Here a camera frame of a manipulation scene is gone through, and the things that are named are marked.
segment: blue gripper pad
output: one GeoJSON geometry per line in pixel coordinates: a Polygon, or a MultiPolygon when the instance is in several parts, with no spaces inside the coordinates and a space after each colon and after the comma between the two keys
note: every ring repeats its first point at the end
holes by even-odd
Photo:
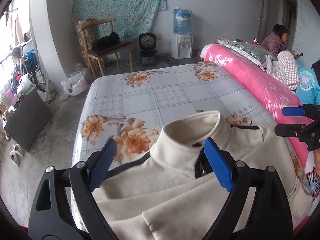
{"type": "Polygon", "coordinates": [[[102,155],[90,172],[89,190],[93,192],[100,187],[117,153],[117,143],[110,139],[101,150],[102,155]]]}
{"type": "Polygon", "coordinates": [[[204,154],[215,173],[221,187],[231,192],[234,184],[232,182],[231,170],[220,155],[217,145],[211,143],[209,139],[204,142],[204,154]]]}
{"type": "Polygon", "coordinates": [[[302,116],[306,111],[301,107],[284,107],[282,114],[285,116],[302,116]]]}

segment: pink container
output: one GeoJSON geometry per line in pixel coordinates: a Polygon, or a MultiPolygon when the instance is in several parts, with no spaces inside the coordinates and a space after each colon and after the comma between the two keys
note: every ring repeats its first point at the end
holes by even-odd
{"type": "Polygon", "coordinates": [[[7,96],[8,96],[11,100],[14,100],[14,95],[13,95],[11,89],[9,89],[6,94],[7,94],[7,96]]]}

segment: power outlet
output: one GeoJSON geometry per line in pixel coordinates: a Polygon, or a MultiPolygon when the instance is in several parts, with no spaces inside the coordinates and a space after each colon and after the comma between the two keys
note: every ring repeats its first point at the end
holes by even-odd
{"type": "Polygon", "coordinates": [[[156,33],[156,39],[161,40],[162,39],[162,34],[161,33],[156,33]]]}

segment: blue water bottle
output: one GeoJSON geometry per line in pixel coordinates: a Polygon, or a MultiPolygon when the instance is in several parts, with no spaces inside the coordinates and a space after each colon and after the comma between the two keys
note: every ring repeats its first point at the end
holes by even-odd
{"type": "Polygon", "coordinates": [[[189,9],[175,8],[173,10],[173,32],[175,34],[191,34],[191,13],[189,9]]]}

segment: pink blanket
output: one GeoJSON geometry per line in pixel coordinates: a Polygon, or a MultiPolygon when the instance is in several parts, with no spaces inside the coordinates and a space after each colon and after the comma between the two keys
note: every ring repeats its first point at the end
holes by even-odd
{"type": "MultiPolygon", "coordinates": [[[[290,117],[282,115],[285,106],[301,106],[298,97],[285,85],[263,72],[247,58],[234,53],[231,49],[219,44],[207,45],[201,52],[204,61],[213,61],[224,68],[241,83],[272,114],[277,123],[310,124],[306,117],[290,117]]],[[[298,138],[289,138],[303,168],[306,167],[309,151],[307,145],[298,138]]]]}

